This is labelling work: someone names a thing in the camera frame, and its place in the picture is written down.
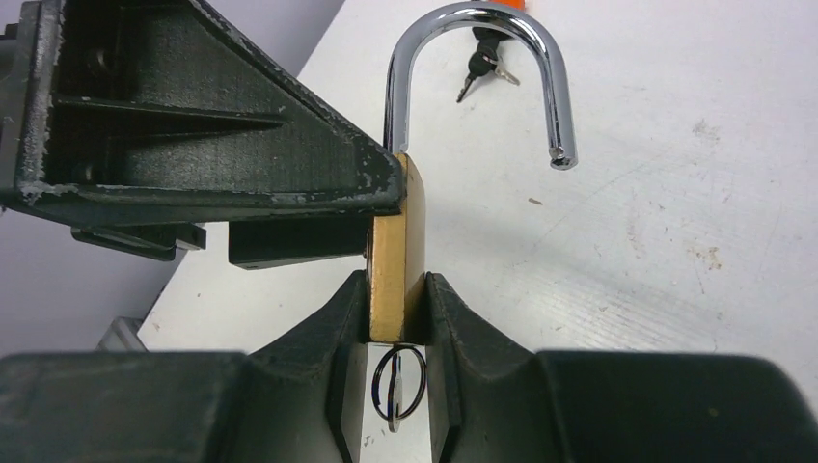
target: open shackle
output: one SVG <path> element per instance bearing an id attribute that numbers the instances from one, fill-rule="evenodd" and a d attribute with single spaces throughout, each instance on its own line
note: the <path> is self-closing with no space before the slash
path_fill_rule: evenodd
<path id="1" fill-rule="evenodd" d="M 409 145 L 409 90 L 412 67 L 421 49 L 444 32 L 461 27 L 485 27 L 505 32 L 533 53 L 542 77 L 548 153 L 551 167 L 565 171 L 577 165 L 574 122 L 568 96 L 568 74 L 557 42 L 531 16 L 505 5 L 462 2 L 441 7 L 415 21 L 395 46 L 386 87 L 384 148 L 392 154 Z"/>

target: black plastic part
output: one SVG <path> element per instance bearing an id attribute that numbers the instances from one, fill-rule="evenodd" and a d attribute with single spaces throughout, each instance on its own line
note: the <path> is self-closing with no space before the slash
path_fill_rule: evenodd
<path id="1" fill-rule="evenodd" d="M 230 263 L 256 270 L 343 256 L 362 256 L 371 217 L 231 222 Z"/>
<path id="2" fill-rule="evenodd" d="M 71 229 L 77 241 L 143 258 L 170 261 L 177 248 L 188 251 L 206 247 L 207 231 L 193 224 Z"/>
<path id="3" fill-rule="evenodd" d="M 818 461 L 818 426 L 772 364 L 540 352 L 426 278 L 432 456 L 442 462 Z"/>
<path id="4" fill-rule="evenodd" d="M 486 27 L 473 27 L 472 34 L 478 41 L 506 41 L 511 39 L 509 34 L 505 32 L 488 29 Z"/>
<path id="5" fill-rule="evenodd" d="M 9 31 L 2 205 L 85 231 L 399 212 L 396 159 L 203 0 L 42 0 Z"/>
<path id="6" fill-rule="evenodd" d="M 367 298 L 353 273 L 259 352 L 0 361 L 0 461 L 356 462 Z"/>
<path id="7" fill-rule="evenodd" d="M 481 41 L 477 44 L 477 51 L 469 58 L 470 76 L 482 77 L 497 68 L 496 64 L 486 60 L 486 58 L 494 62 L 499 60 L 497 55 L 497 47 L 499 44 L 498 41 Z"/>

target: white surface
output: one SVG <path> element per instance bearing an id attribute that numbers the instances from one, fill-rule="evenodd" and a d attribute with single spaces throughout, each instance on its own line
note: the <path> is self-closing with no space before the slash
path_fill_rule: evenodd
<path id="1" fill-rule="evenodd" d="M 392 47 L 442 3 L 346 0 L 300 79 L 379 139 Z M 478 85 L 457 105 L 474 40 L 433 41 L 409 149 L 429 270 L 529 349 L 758 355 L 818 405 L 818 5 L 530 0 L 529 13 L 568 65 L 580 165 L 548 167 L 522 45 L 503 51 L 521 87 Z M 210 250 L 185 259 L 140 333 L 151 349 L 259 348 L 363 265 L 245 272 L 227 263 L 226 227 L 208 229 Z M 382 436 L 367 409 L 363 461 L 428 461 L 425 417 L 403 426 Z"/>

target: dirt spot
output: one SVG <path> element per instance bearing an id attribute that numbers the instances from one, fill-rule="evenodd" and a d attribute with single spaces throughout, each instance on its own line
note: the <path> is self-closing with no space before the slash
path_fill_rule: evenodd
<path id="1" fill-rule="evenodd" d="M 722 137 L 719 136 L 720 129 L 708 124 L 704 119 L 696 123 L 691 131 L 696 138 L 710 145 L 716 145 L 722 139 Z"/>
<path id="2" fill-rule="evenodd" d="M 704 262 L 708 270 L 722 269 L 722 261 L 719 259 L 719 248 L 717 246 L 711 246 L 709 248 L 691 246 L 688 248 L 688 254 Z"/>
<path id="3" fill-rule="evenodd" d="M 644 246 L 641 242 L 643 227 L 644 224 L 640 220 L 639 211 L 635 207 L 631 207 L 625 232 L 628 236 L 628 242 L 631 244 L 631 247 L 634 248 L 634 254 L 637 259 L 641 259 L 644 255 Z"/>

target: orange object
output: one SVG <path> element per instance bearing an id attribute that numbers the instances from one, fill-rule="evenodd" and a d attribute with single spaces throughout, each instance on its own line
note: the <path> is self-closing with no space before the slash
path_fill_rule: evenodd
<path id="1" fill-rule="evenodd" d="M 495 3 L 502 3 L 504 5 L 508 5 L 509 7 L 514 7 L 518 10 L 524 10 L 526 8 L 526 0 L 491 0 Z"/>

